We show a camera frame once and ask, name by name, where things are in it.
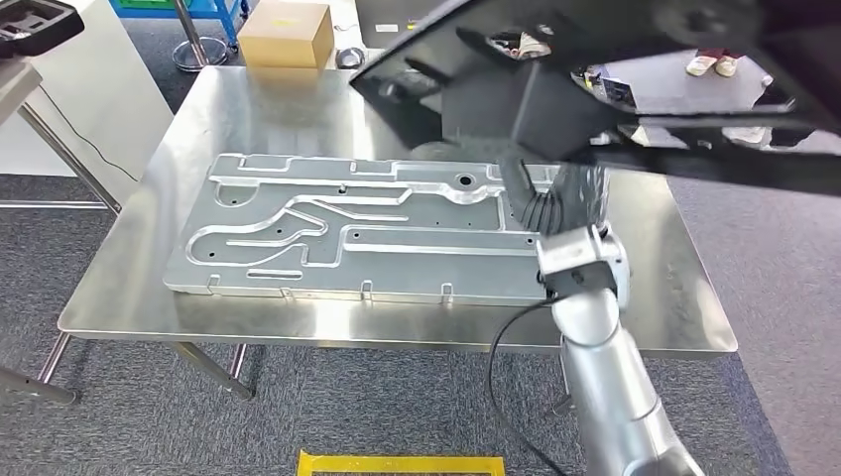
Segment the floor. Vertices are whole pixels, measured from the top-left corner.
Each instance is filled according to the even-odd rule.
[[[125,25],[177,110],[191,78],[169,60],[178,24]],[[220,37],[210,22],[199,29]],[[684,61],[619,64],[612,73],[635,92],[648,84],[691,107],[685,88],[699,83],[687,82]],[[655,67],[674,75],[659,73],[652,84]],[[710,76],[700,84],[750,104],[758,74],[749,66],[731,82]],[[829,290],[841,261],[826,246],[841,231],[838,200],[670,183],[741,342],[738,355],[716,361],[647,360],[673,424],[709,475],[838,472],[832,429],[841,416],[832,411],[841,393],[831,369],[841,357],[831,343],[841,302]],[[0,177],[0,198],[84,196],[72,178]],[[104,211],[0,210],[0,364],[37,373],[110,220]],[[231,350],[206,348],[220,360]],[[493,421],[482,365],[482,355],[451,352],[252,348],[244,373],[258,397],[241,403],[159,344],[75,340],[57,382],[81,390],[80,405],[0,394],[0,474],[293,474],[300,448],[502,454],[509,474],[550,474]],[[551,412],[559,383],[555,357],[501,362],[506,411],[561,466],[582,474],[574,418]]]

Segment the black device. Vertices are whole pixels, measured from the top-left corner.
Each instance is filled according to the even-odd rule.
[[[76,10],[56,0],[0,3],[0,59],[36,57],[84,30]]]
[[[366,48],[383,49],[444,0],[356,0],[359,31]]]
[[[513,29],[550,48],[517,60],[491,40]],[[465,160],[604,165],[841,195],[841,158],[740,147],[722,127],[841,132],[841,9],[833,0],[457,0],[417,24],[351,80],[409,148],[461,147]],[[771,74],[795,106],[644,114],[600,101],[571,73],[691,48],[730,48]],[[663,127],[684,148],[644,147],[623,131]],[[606,145],[590,138],[606,132]]]

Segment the metal stand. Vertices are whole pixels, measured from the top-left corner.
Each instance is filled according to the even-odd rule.
[[[61,140],[61,138],[53,131],[50,125],[33,109],[29,104],[24,103],[18,110],[21,117],[32,126],[36,133],[44,139],[44,142],[50,146],[53,151],[67,164],[68,167],[76,174],[77,177],[84,182],[85,185],[96,195],[97,198],[105,203],[114,213],[120,212],[120,203],[111,196],[111,193],[105,189],[102,183],[97,180],[91,172],[82,164],[76,157],[73,151]]]
[[[178,69],[186,72],[198,72],[209,64],[222,64],[228,59],[228,49],[221,40],[198,36],[195,25],[183,0],[174,0],[176,14],[186,33],[186,42],[173,51],[173,61]]]
[[[107,189],[102,185],[102,183],[97,180],[93,174],[82,164],[82,162],[78,159],[78,157],[73,153],[73,151],[61,140],[61,138],[56,134],[56,132],[50,127],[49,124],[36,112],[36,110],[30,106],[29,104],[24,103],[21,105],[20,109],[18,110],[21,117],[32,126],[33,130],[53,149],[54,152],[67,164],[68,167],[79,177],[82,182],[87,185],[87,187],[102,201],[102,204],[93,203],[93,202],[85,202],[84,208],[102,208],[107,207],[114,213],[118,213],[120,211],[120,203],[108,192]],[[76,206],[71,202],[45,202],[51,208],[76,208]],[[10,207],[42,207],[43,203],[30,203],[30,202],[10,202],[5,203],[5,205],[11,205]],[[47,357],[47,361],[44,363],[44,367],[41,369],[41,372],[38,374],[38,379],[32,379],[26,377],[25,375],[19,374],[12,370],[0,367],[0,384],[3,386],[13,389],[19,390],[21,392],[26,392],[30,395],[43,397],[46,399],[53,400],[62,405],[68,405],[73,403],[76,400],[77,393],[69,390],[65,390],[55,385],[50,385],[50,380],[53,379],[53,375],[56,373],[56,367],[59,365],[61,361],[61,357],[64,355],[64,350],[67,348],[67,343],[70,341],[70,335],[62,332],[59,334],[59,338],[56,340],[56,343],[53,345],[53,350],[50,351],[50,355]]]
[[[76,392],[31,379],[5,367],[0,367],[0,385],[12,390],[26,392],[33,397],[52,400],[61,405],[69,405],[76,400]]]
[[[231,363],[231,371],[227,372],[225,369],[219,367],[219,364],[213,361],[210,357],[195,344],[191,342],[167,342],[167,345],[178,354],[196,366],[199,370],[209,375],[215,380],[223,389],[228,392],[234,392],[243,400],[250,400],[254,397],[254,391],[242,385],[237,380],[239,372],[242,368],[242,359],[245,356],[245,344],[237,345],[234,349],[234,361]]]

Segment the stainless steel table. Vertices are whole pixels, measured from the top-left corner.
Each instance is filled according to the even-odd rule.
[[[411,157],[346,85],[348,77],[332,70],[316,75],[204,68],[139,190],[61,314],[59,328],[83,338],[170,342],[229,390],[245,343],[486,350],[512,308],[461,308],[455,319],[447,306],[437,304],[288,303],[182,295],[164,285],[166,262],[217,155]],[[735,351],[733,331],[665,179],[614,172],[608,216],[633,270],[631,305],[623,320],[644,354],[713,357]],[[504,345],[551,350],[558,340],[551,319],[536,314],[513,326]],[[199,341],[240,344],[233,372],[196,353],[190,342]]]

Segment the metal pole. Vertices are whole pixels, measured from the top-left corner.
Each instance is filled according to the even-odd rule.
[[[207,66],[207,55],[204,53],[204,47],[201,45],[201,39],[195,31],[195,25],[192,23],[192,18],[189,17],[189,12],[186,10],[183,0],[173,0],[173,5],[176,7],[176,14],[179,16],[181,26],[186,33],[186,39],[192,47],[192,52],[195,54],[195,60],[199,66]]]
[[[102,186],[102,183],[93,176],[91,172],[82,164],[78,157],[67,147],[61,138],[53,131],[50,125],[42,119],[42,117],[27,103],[18,110],[21,117],[35,129],[35,132],[44,139],[44,142],[50,146],[56,154],[67,164],[68,167],[76,174],[97,198],[102,200],[111,211],[119,213],[120,203],[111,196],[111,193]]]
[[[107,210],[101,201],[0,200],[0,208],[60,208],[70,210]]]
[[[0,367],[0,385],[12,390],[26,392],[35,397],[43,397],[62,405],[72,404],[76,400],[76,392],[41,383],[5,367]]]
[[[56,343],[53,344],[53,350],[47,356],[47,362],[44,363],[44,367],[41,368],[41,372],[38,374],[38,380],[40,382],[48,384],[53,379],[53,374],[56,372],[56,367],[59,365],[59,361],[64,355],[64,349],[67,348],[69,341],[70,334],[66,332],[62,332],[59,338],[56,339]]]
[[[234,392],[243,400],[254,397],[254,391],[242,385],[225,369],[219,367],[219,364],[207,357],[195,344],[191,342],[167,342],[167,345],[178,352],[181,357],[198,367],[199,370],[204,371],[228,392]]]
[[[242,362],[245,360],[246,344],[237,344],[234,347],[234,358],[231,360],[231,366],[228,367],[228,373],[231,377],[239,380],[239,374],[242,372]]]

